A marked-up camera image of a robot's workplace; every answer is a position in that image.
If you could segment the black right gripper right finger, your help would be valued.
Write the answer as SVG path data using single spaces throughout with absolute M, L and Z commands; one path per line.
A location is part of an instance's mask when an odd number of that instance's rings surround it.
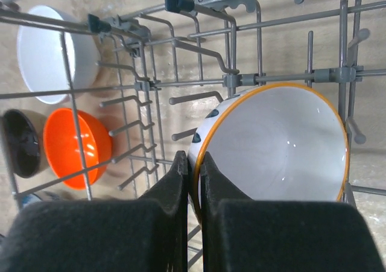
M 347 203 L 256 201 L 206 153 L 204 271 L 384 271 L 366 221 Z

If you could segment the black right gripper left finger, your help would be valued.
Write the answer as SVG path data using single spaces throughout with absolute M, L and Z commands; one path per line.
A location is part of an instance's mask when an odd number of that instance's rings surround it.
M 188 160 L 136 200 L 41 201 L 1 247 L 2 271 L 186 271 Z

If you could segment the white orange rimmed striped bowl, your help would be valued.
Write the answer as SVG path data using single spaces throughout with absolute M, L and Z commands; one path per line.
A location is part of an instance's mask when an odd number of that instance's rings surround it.
M 254 200 L 340 201 L 349 172 L 349 143 L 337 110 L 316 90 L 295 83 L 243 90 L 202 120 L 188 150 L 198 220 L 206 153 Z

